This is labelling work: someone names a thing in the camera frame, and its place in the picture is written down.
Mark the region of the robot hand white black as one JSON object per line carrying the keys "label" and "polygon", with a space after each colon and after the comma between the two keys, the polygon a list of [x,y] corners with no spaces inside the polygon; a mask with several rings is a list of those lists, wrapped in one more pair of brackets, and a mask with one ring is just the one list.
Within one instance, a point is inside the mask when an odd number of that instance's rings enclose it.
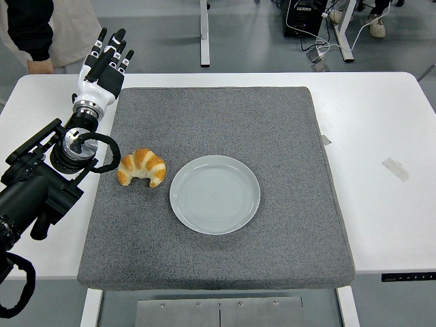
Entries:
{"label": "robot hand white black", "polygon": [[123,52],[127,45],[124,40],[126,30],[119,29],[105,42],[107,32],[107,28],[101,30],[91,52],[84,60],[78,75],[75,104],[80,101],[92,102],[104,110],[121,92],[125,72],[134,51]]}

